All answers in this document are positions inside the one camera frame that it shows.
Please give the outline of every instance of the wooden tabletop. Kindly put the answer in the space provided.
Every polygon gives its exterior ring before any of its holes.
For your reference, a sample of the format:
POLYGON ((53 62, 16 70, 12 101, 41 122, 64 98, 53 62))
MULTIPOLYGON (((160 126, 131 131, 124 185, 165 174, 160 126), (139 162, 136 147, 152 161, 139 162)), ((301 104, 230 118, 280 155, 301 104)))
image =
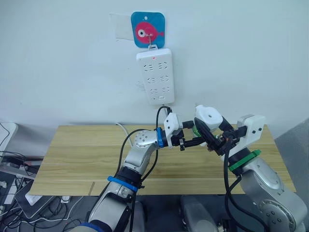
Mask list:
MULTIPOLYGON (((126 126, 128 132, 137 128, 152 130, 151 125, 126 126)), ((186 140, 193 134, 184 130, 186 140)), ((116 125, 59 126, 40 170, 32 185, 33 195, 98 196, 114 175, 122 142, 123 130, 116 125)), ((124 157, 130 149, 125 146, 124 157)), ((289 173, 273 138, 264 127, 262 138, 250 147, 260 149, 261 157, 295 191, 289 173)), ((153 153, 148 169, 154 161, 153 153)), ((235 180, 230 172, 230 184, 235 180)), ((215 152, 195 146, 180 151, 179 147, 159 150, 158 163, 144 181, 139 194, 224 194, 223 162, 215 152)), ((233 193, 243 193, 236 186, 233 193)))

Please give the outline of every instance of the power strip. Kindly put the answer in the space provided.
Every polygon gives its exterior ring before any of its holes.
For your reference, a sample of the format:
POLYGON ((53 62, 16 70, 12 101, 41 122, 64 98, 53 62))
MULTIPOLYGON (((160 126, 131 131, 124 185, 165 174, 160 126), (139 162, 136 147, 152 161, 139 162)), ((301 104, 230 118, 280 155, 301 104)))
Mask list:
POLYGON ((150 105, 175 101, 172 52, 168 48, 136 55, 150 105))

